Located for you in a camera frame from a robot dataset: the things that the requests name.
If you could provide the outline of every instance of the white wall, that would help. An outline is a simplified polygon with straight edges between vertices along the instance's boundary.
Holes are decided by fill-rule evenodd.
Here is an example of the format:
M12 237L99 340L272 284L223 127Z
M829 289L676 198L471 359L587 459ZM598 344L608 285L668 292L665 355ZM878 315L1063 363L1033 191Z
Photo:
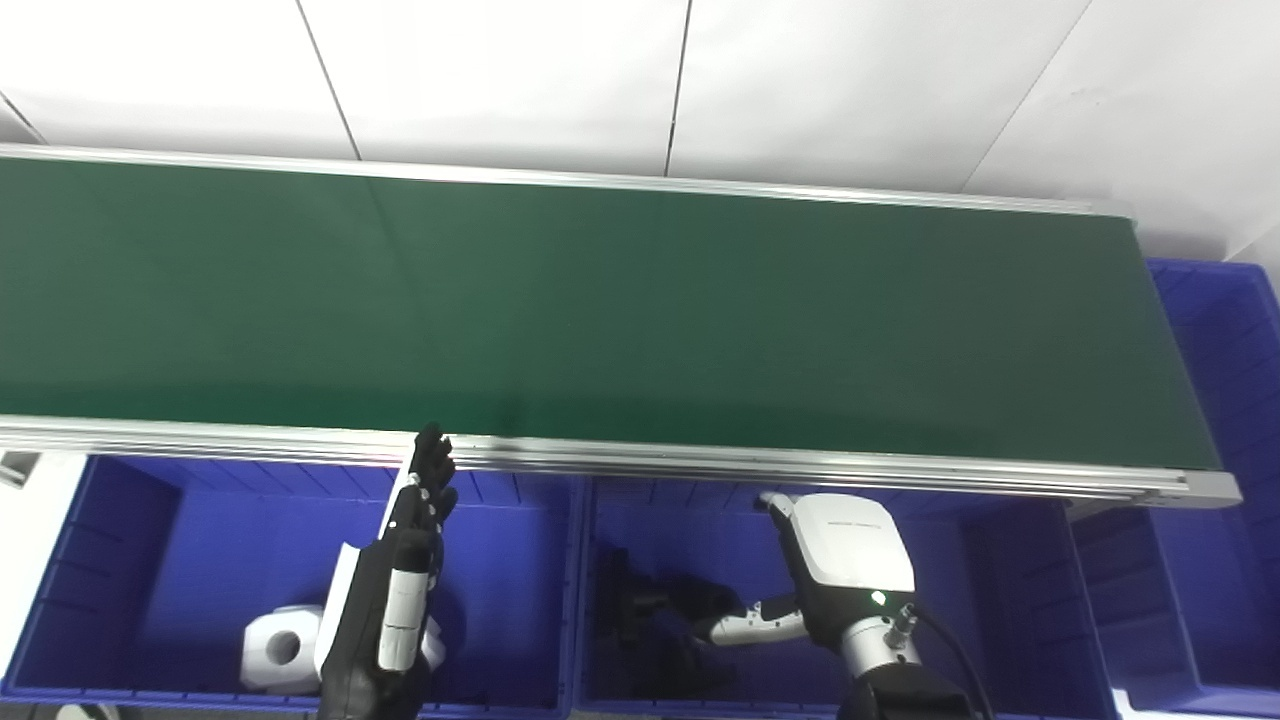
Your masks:
M1276 38L1275 0L42 0L0 94L56 145L1106 197L1265 259Z

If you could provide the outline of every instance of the cable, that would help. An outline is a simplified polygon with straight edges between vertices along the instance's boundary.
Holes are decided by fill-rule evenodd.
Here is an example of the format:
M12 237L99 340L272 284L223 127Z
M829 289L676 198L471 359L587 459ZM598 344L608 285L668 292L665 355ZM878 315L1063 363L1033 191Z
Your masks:
M969 660L969 653L964 651L964 646L960 644L960 639L955 637L955 633L950 628L942 624L932 612L920 607L919 605L911 605L911 614L924 620L924 624L933 628L933 632L942 638L942 642L947 643L951 652L956 655L960 660L960 666L964 669L965 679L969 680L974 694L978 696L978 705L986 720L996 720L996 714L991 710L991 698L987 697L987 688L982 684L982 679L978 678L978 670L974 669L973 661Z

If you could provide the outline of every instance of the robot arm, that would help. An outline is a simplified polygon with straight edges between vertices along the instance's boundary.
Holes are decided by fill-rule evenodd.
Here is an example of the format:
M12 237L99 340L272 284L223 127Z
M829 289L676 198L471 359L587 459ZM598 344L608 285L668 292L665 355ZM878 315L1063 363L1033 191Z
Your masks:
M443 656L428 612L457 503L451 450L434 423L419 433L378 539L340 551L316 643L319 720L411 720L422 707Z
M969 697L925 667L911 641L916 619L945 628L915 605L911 559L884 506L846 495L777 492L763 493L760 503L778 529L795 594L695 624L694 634L722 646L808 634L849 670L840 720L970 720ZM952 644L950 633L945 639ZM993 720L977 683L975 691Z

